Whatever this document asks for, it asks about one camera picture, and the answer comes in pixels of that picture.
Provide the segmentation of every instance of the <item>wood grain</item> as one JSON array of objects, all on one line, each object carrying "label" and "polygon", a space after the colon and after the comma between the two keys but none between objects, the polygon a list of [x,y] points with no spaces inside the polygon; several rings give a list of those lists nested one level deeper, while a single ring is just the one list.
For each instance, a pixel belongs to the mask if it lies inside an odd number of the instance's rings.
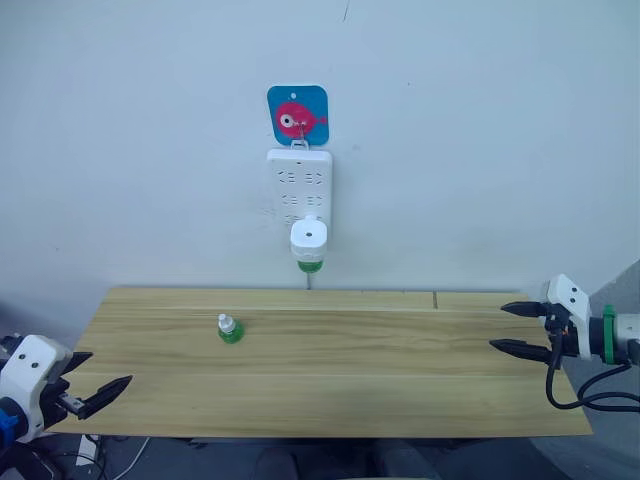
[{"label": "wood grain", "polygon": [[[545,365],[492,338],[546,342],[501,312],[508,294],[114,289],[69,375],[88,395],[135,378],[116,403],[59,432],[225,437],[486,437],[587,434],[544,395]],[[246,328],[227,345],[218,313]],[[575,395],[563,374],[556,395]]]}]

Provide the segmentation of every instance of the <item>small green bottle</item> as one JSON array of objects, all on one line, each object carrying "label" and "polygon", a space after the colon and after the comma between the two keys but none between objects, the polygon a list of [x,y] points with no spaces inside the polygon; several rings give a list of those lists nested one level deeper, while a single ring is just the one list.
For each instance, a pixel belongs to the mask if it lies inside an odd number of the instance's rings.
[{"label": "small green bottle", "polygon": [[225,343],[236,343],[244,335],[241,323],[236,322],[231,315],[218,315],[218,335]]}]

